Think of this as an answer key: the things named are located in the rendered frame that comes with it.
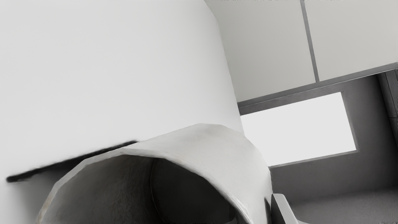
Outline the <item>white ceramic mug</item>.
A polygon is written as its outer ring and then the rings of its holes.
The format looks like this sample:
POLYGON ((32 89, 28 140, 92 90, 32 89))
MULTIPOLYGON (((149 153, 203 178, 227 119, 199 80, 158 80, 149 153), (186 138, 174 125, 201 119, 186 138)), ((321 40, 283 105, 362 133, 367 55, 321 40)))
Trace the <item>white ceramic mug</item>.
POLYGON ((303 224, 241 133, 196 124, 84 159, 36 224, 303 224))

